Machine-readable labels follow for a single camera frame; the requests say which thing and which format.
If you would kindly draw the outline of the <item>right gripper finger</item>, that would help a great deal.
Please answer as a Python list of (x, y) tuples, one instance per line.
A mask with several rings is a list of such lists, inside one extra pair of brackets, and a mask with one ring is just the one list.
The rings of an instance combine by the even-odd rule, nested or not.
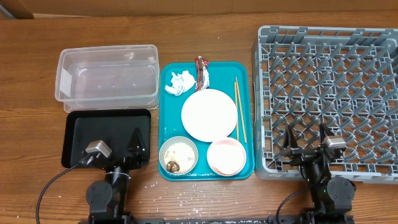
[(287, 125), (286, 129), (285, 129), (285, 139), (284, 139), (283, 148), (284, 149), (287, 149), (287, 148), (298, 149), (299, 148), (290, 125)]
[(324, 139), (326, 136), (334, 136), (335, 135), (325, 123), (320, 123), (319, 129), (320, 129), (320, 138), (321, 139)]

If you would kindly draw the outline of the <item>pink small bowl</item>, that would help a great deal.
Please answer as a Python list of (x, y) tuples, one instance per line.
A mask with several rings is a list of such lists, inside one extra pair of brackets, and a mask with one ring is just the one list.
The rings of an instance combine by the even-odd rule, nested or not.
[(206, 159), (212, 171), (218, 175), (230, 177), (243, 170), (247, 154), (238, 140), (227, 137), (209, 145)]

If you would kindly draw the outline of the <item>white round plate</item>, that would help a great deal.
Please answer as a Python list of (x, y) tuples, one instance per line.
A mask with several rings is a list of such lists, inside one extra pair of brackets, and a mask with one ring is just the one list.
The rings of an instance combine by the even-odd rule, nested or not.
[(229, 136), (238, 122), (234, 101), (220, 90), (206, 89), (190, 95), (181, 110), (186, 132), (202, 142)]

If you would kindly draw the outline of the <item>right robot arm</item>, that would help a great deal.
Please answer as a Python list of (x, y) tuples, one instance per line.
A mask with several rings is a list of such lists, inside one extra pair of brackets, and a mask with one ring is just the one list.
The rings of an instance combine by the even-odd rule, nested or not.
[[(299, 147), (292, 128), (286, 126), (282, 155), (290, 159), (290, 166), (299, 167), (308, 186), (289, 195), (279, 205), (275, 220), (283, 219), (291, 223), (353, 223), (353, 217), (347, 216), (352, 210), (352, 201), (356, 191), (355, 184), (344, 177), (332, 177), (328, 166), (330, 161), (340, 158), (345, 149), (345, 140), (335, 135), (326, 124), (319, 125), (320, 145), (312, 149)], [(299, 215), (280, 216), (283, 205), (291, 198), (310, 192), (312, 208), (304, 208)]]

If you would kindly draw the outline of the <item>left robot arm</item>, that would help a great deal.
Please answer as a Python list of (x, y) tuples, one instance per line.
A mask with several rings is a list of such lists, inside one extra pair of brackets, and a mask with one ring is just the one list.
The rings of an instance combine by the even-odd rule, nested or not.
[(142, 154), (146, 145), (141, 130), (136, 128), (127, 144), (127, 156), (117, 159), (111, 148), (102, 140), (89, 143), (84, 165), (93, 165), (105, 171), (104, 180), (92, 183), (86, 191), (90, 206), (89, 223), (136, 223), (125, 211), (130, 171), (140, 169), (147, 158)]

